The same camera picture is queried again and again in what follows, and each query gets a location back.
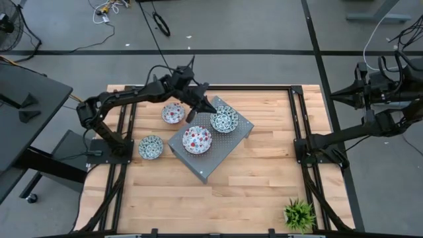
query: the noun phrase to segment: wooden table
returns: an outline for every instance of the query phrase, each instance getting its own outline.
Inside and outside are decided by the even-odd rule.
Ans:
[[[109,85],[107,89],[123,88],[124,85]],[[320,87],[303,85],[303,90],[312,132],[330,133]],[[161,119],[164,105],[176,99],[138,103],[135,144],[154,134],[166,146],[162,156],[153,161],[142,159],[134,147],[133,161],[126,173],[118,233],[150,233],[152,228],[158,228],[159,233],[268,233],[269,228],[276,233],[292,232],[284,223],[283,209],[290,198],[305,200],[305,189],[301,167],[295,160],[295,133],[287,91],[208,91],[207,95],[210,100],[219,95],[255,125],[249,138],[229,154],[207,184],[202,184],[167,146],[168,139],[185,123],[170,125]],[[301,115],[298,98],[295,100]],[[104,120],[113,130],[119,110],[113,108]],[[87,177],[76,229],[88,222],[102,202],[108,168],[109,165],[100,165]],[[327,201],[345,224],[354,227],[340,169],[333,164],[321,164],[319,168]],[[112,203],[106,227],[110,227],[113,207]],[[316,200],[315,207],[322,229]]]

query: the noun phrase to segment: ceramic bowl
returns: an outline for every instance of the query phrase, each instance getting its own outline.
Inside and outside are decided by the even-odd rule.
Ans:
[[[193,126],[185,131],[182,136],[182,144],[188,152],[201,154],[212,145],[212,135],[203,126]]]
[[[221,133],[229,133],[238,126],[238,113],[230,106],[219,106],[217,113],[210,115],[211,126]]]
[[[185,109],[177,102],[166,105],[161,111],[161,118],[169,124],[180,122],[185,116]]]
[[[138,152],[144,159],[157,159],[163,152],[163,141],[158,136],[147,136],[139,143]]]

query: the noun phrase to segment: white bowl with red pattern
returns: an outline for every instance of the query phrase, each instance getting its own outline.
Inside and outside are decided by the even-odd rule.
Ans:
[[[161,118],[169,124],[180,122],[185,116],[185,109],[177,102],[166,105],[161,111]]]
[[[203,126],[193,126],[184,132],[182,144],[188,152],[201,154],[212,146],[212,135]]]

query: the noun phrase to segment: perforated metal plate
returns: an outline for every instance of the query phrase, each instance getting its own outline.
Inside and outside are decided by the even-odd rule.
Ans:
[[[211,104],[216,108],[227,105],[219,97],[214,97]],[[199,113],[195,119],[181,128],[170,140],[169,146],[172,152],[178,157],[204,184],[207,183],[209,175],[217,166],[235,149],[243,138],[247,138],[254,125],[238,113],[239,123],[237,128],[228,134],[220,133],[210,124],[210,113]],[[200,155],[193,155],[185,150],[182,145],[182,136],[186,129],[192,126],[204,126],[210,133],[213,140],[208,151]]]

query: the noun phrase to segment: green plant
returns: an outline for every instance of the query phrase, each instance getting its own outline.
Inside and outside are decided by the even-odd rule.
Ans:
[[[286,225],[289,229],[300,230],[304,234],[315,223],[316,216],[311,213],[311,204],[298,199],[289,201],[291,204],[285,207]]]

